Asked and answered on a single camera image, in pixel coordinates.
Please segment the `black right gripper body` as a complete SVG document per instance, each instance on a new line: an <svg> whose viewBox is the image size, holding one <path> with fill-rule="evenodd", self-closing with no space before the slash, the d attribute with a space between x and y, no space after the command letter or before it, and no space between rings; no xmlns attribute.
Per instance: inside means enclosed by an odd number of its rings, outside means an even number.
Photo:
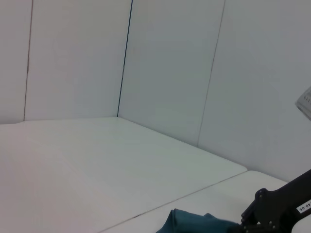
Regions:
<svg viewBox="0 0 311 233"><path fill-rule="evenodd" d="M283 187L256 192L242 213L241 233L290 233L294 225L311 214L311 172Z"/></svg>

